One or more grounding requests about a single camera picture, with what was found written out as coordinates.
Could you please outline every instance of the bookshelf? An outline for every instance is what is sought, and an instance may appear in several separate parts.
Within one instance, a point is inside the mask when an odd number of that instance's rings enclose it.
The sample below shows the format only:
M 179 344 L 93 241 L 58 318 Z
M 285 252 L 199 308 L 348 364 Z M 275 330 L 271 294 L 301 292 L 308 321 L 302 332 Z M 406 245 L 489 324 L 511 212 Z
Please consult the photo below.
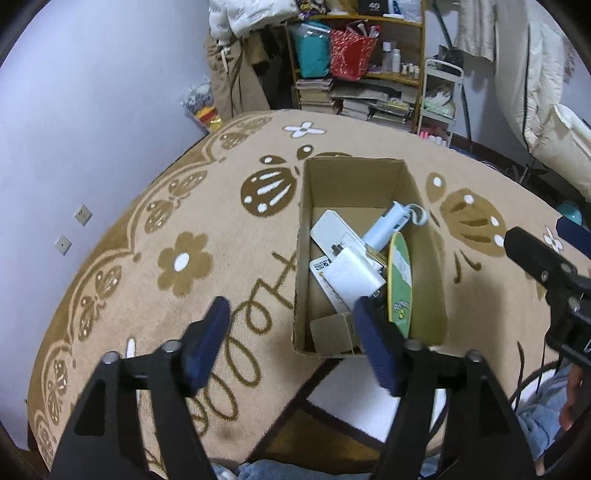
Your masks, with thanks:
M 402 20 L 400 18 L 390 18 L 390 17 L 374 17 L 371 15 L 358 15 L 358 14 L 347 14 L 347 15 L 313 15 L 310 17 L 311 20 L 322 21 L 327 25 L 339 25 L 345 22 L 351 22 L 355 20 L 368 20 L 375 23 L 383 22 L 388 25 L 405 25 L 407 27 L 413 27 L 419 30 L 419 45 L 416 47 L 419 53 L 419 62 L 418 65 L 420 66 L 420 75 L 418 79 L 414 79 L 412 77 L 408 77 L 402 75 L 400 73 L 370 73 L 367 72 L 363 78 L 367 79 L 381 79 L 381 80 L 390 80 L 392 82 L 402 83 L 404 85 L 410 85 L 417 88 L 417 101 L 414 106 L 414 116 L 413 116 L 413 124 L 412 124 L 412 131 L 416 132 L 421 104 L 423 102 L 423 81 L 424 81 L 424 65 L 425 65 L 425 11 L 427 10 L 427 0 L 421 0 L 421 9 L 423 10 L 423 22 L 410 22 L 407 20 Z M 287 47 L 290 57 L 291 63 L 291 74 L 293 76 L 294 84 L 299 79 L 302 78 L 300 75 L 300 69 L 298 68 L 296 53 L 293 46 L 293 40 L 291 38 L 291 34 L 288 29 L 288 24 L 285 23 L 285 34 L 287 36 Z M 300 106 L 300 99 L 296 91 L 296 99 L 298 103 L 298 107 Z

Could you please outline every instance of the black cable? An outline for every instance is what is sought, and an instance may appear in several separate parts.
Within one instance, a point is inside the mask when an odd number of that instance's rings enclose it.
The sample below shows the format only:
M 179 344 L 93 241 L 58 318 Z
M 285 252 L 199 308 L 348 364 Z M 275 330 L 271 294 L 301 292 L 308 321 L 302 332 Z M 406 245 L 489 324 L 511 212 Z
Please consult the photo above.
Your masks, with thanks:
M 437 19 L 439 20 L 439 24 L 441 25 L 441 30 L 443 30 L 443 36 L 445 37 L 445 41 L 447 43 L 447 48 L 449 50 L 457 50 L 452 44 L 452 38 L 449 36 L 449 31 L 443 21 L 443 17 L 441 16 L 441 11 L 437 6 L 437 0 L 433 0 L 433 11 L 437 15 Z M 472 153 L 472 127 L 470 126 L 470 113 L 468 112 L 468 101 L 466 99 L 466 91 L 464 90 L 464 84 L 462 83 L 462 110 L 464 111 L 464 121 L 466 123 L 466 135 L 468 137 L 468 150 Z

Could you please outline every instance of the teal bag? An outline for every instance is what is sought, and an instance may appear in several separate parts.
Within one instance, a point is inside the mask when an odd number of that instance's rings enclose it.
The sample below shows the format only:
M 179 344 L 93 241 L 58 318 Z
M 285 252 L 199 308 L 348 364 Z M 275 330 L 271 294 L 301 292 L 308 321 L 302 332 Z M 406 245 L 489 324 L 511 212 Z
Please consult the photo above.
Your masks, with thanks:
M 320 22 L 290 26 L 303 78 L 324 78 L 330 69 L 330 28 Z

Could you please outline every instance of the wall outlet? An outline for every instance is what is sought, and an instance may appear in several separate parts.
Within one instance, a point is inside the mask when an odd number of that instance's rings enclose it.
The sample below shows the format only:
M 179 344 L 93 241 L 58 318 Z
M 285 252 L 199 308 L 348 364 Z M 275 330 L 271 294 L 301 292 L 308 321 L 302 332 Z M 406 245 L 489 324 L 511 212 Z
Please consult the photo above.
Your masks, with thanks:
M 88 209 L 88 207 L 86 205 L 82 205 L 78 209 L 78 211 L 74 214 L 74 218 L 76 220 L 78 220 L 78 222 L 82 226 L 85 226 L 88 223 L 88 220 L 90 220 L 90 217 L 92 217 L 92 213 L 90 212 L 90 210 Z
M 60 237 L 56 240 L 57 251 L 62 255 L 68 253 L 68 250 L 71 246 L 72 242 L 70 242 L 64 235 L 60 235 Z

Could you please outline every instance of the screw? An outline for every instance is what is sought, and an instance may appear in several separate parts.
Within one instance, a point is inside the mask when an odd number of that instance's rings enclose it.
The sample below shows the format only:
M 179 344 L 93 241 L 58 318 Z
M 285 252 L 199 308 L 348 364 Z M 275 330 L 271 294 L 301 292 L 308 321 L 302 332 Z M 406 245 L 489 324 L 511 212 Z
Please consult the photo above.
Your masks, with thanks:
M 167 353 L 173 353 L 181 348 L 181 341 L 169 340 L 168 342 L 164 342 L 160 348 Z
M 482 354 L 478 350 L 468 350 L 466 356 L 470 362 L 474 362 L 476 364 L 484 360 Z
M 569 308 L 570 308 L 571 312 L 577 313 L 581 309 L 581 304 L 579 303 L 579 301 L 576 298 L 570 297 L 569 298 Z
M 406 348 L 406 350 L 418 352 L 423 349 L 423 344 L 418 340 L 407 340 L 406 342 L 404 342 L 404 347 Z
M 103 358 L 101 358 L 100 361 L 104 364 L 110 365 L 114 364 L 119 358 L 121 358 L 119 352 L 107 352 L 103 355 Z

